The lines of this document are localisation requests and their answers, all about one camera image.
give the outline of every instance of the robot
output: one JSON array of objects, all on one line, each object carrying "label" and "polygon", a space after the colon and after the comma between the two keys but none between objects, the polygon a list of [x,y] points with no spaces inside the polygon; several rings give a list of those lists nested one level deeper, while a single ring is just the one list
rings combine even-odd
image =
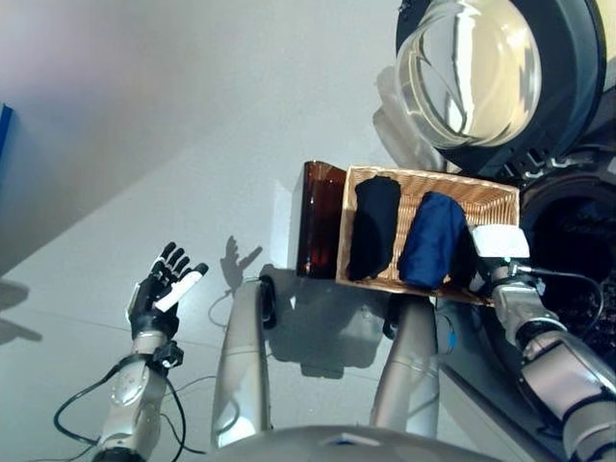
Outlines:
[{"label": "robot", "polygon": [[[527,264],[522,230],[478,226],[472,236],[478,274],[487,281],[506,339],[524,356],[520,380],[562,422],[567,457],[614,460],[614,371],[543,306],[542,271]],[[204,264],[184,269],[188,258],[182,255],[169,244],[136,287],[128,309],[133,345],[110,371],[117,379],[94,462],[145,462],[156,446],[167,374],[183,356],[172,340],[177,303],[207,271]],[[428,298],[394,295],[389,309],[396,312],[395,338],[370,425],[274,430],[263,333],[275,326],[274,288],[267,277],[245,281],[236,291],[218,364],[209,460],[493,460],[435,440],[439,384]]]}]

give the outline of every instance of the robot finger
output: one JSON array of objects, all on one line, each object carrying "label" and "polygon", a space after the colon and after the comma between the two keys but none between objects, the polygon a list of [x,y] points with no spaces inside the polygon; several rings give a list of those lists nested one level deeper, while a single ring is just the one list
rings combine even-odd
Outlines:
[{"label": "robot finger", "polygon": [[175,250],[167,260],[167,267],[172,270],[182,255],[184,255],[184,249],[182,247]]},{"label": "robot finger", "polygon": [[190,260],[191,259],[189,257],[185,256],[179,262],[177,262],[177,265],[175,265],[175,268],[173,269],[173,276],[175,276],[176,279],[180,277],[180,273]]}]

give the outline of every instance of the black cable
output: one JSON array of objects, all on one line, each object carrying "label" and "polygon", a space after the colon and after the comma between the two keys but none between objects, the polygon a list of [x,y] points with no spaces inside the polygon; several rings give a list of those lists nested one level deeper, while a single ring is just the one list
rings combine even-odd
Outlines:
[{"label": "black cable", "polygon": [[79,459],[80,457],[86,455],[89,451],[91,451],[94,448],[95,446],[88,446],[87,448],[82,450],[77,455],[74,455],[72,457],[66,457],[64,459],[30,459],[30,460],[26,460],[26,462],[73,462]]},{"label": "black cable", "polygon": [[91,438],[88,438],[86,436],[82,436],[79,435],[77,433],[73,433],[72,431],[68,430],[67,428],[65,428],[61,423],[60,423],[60,416],[62,415],[62,413],[65,411],[65,409],[70,406],[73,402],[75,402],[77,399],[83,397],[84,395],[87,395],[89,392],[97,389],[98,387],[100,387],[101,385],[103,385],[104,383],[107,383],[109,381],[110,378],[112,378],[114,375],[116,375],[118,371],[118,366],[115,365],[113,366],[109,372],[107,372],[105,374],[105,376],[103,378],[101,378],[100,380],[98,380],[96,383],[93,383],[92,385],[90,385],[88,388],[83,389],[81,392],[77,393],[76,395],[73,395],[72,397],[70,397],[69,399],[67,399],[62,406],[60,406],[60,408],[56,411],[56,414],[54,415],[54,426],[56,427],[56,429],[58,431],[60,431],[63,435],[67,436],[68,438],[72,438],[73,440],[79,441],[81,443],[86,443],[87,445],[90,446],[96,446],[98,444],[97,440],[93,440]]},{"label": "black cable", "polygon": [[[191,387],[195,383],[202,382],[203,380],[207,380],[209,378],[216,378],[216,376],[215,375],[204,375],[202,377],[198,377],[195,380],[191,380],[189,383],[186,383],[186,384],[182,385],[180,388],[176,388],[175,391],[177,393],[180,393],[182,390],[185,390],[185,389]],[[168,397],[169,395],[171,395],[171,392],[165,393],[166,397]]]},{"label": "black cable", "polygon": [[177,405],[177,410],[180,413],[180,420],[182,422],[182,437],[180,438],[180,441],[179,441],[180,447],[175,453],[175,457],[171,459],[171,462],[177,462],[177,459],[179,459],[180,455],[182,454],[182,450],[184,450],[186,447],[186,415],[184,414],[184,408],[182,407],[180,398],[177,396],[177,392],[175,391],[175,388],[173,388],[173,384],[171,383],[171,381],[166,375],[161,374],[161,377],[165,380],[165,383],[171,390],[171,394],[173,395],[173,399],[175,399],[175,404]]},{"label": "black cable", "polygon": [[544,275],[544,276],[560,276],[560,277],[572,277],[574,279],[581,279],[593,286],[593,288],[595,289],[595,293],[597,294],[597,297],[599,298],[599,306],[597,307],[597,311],[595,312],[593,319],[588,323],[588,325],[586,325],[586,328],[579,336],[582,340],[585,340],[586,337],[588,337],[588,334],[591,333],[595,325],[597,325],[597,322],[599,321],[599,319],[601,318],[601,315],[603,314],[604,301],[603,301],[603,290],[601,288],[601,285],[590,277],[586,277],[582,274],[576,274],[574,272],[552,271],[551,269],[542,269],[542,268],[532,268],[531,272],[535,274]]},{"label": "black cable", "polygon": [[[171,427],[171,432],[173,433],[173,437],[175,438],[175,441],[177,441],[177,443],[179,445],[181,445],[182,441],[180,440],[180,437],[177,434],[175,426],[173,425],[173,422],[171,421],[169,416],[167,414],[165,414],[164,412],[161,412],[161,417],[167,421],[167,423]],[[207,454],[207,452],[205,450],[189,448],[186,445],[184,445],[184,450],[187,450],[188,452],[192,452],[193,454]]]}]

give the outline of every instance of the washing machine door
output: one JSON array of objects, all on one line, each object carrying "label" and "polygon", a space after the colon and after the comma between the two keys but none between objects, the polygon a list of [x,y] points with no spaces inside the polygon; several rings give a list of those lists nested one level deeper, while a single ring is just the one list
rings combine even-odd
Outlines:
[{"label": "washing machine door", "polygon": [[[569,152],[597,111],[605,79],[605,37],[595,0],[511,0],[539,48],[542,86],[534,117],[513,140],[491,147],[439,149],[468,174],[501,181],[532,179]],[[404,0],[397,49],[429,0]]]}]

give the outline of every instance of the white wall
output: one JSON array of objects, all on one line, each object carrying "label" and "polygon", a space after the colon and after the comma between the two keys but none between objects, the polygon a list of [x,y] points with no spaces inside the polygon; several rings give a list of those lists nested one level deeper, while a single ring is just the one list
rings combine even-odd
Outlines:
[{"label": "white wall", "polygon": [[203,143],[240,119],[283,134],[329,112],[348,127],[303,131],[288,148],[305,159],[340,148],[332,136],[359,143],[374,76],[394,57],[396,4],[2,0],[0,101],[15,118],[0,160],[0,274],[181,154],[254,156]]}]

